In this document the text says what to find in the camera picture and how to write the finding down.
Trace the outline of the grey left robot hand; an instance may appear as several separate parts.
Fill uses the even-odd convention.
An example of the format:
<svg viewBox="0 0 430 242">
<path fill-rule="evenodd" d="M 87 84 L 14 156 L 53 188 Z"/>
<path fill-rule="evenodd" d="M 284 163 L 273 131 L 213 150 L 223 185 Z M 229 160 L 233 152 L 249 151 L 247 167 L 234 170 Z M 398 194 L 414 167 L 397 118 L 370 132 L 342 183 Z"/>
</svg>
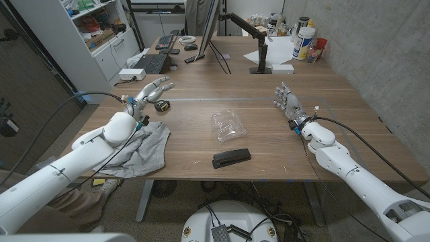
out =
<svg viewBox="0 0 430 242">
<path fill-rule="evenodd" d="M 174 83 L 163 85 L 168 80 L 170 80 L 170 77 L 160 77 L 146 85 L 132 98 L 132 102 L 128 102 L 125 105 L 123 112 L 131 115 L 135 121 L 140 120 L 142 111 L 148 103 L 155 103 L 164 92 L 174 88 Z"/>
</svg>

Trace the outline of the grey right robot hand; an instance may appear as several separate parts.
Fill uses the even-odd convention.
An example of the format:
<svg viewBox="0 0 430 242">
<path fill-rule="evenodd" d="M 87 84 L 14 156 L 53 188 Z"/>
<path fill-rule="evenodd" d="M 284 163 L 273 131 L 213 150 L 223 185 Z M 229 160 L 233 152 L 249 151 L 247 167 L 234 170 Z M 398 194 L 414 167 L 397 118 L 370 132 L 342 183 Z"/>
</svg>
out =
<svg viewBox="0 0 430 242">
<path fill-rule="evenodd" d="M 282 87 L 276 87 L 275 95 L 279 101 L 274 100 L 273 102 L 288 118 L 290 129 L 300 133 L 311 121 L 311 117 L 306 114 L 298 98 L 284 82 L 282 82 Z"/>
</svg>

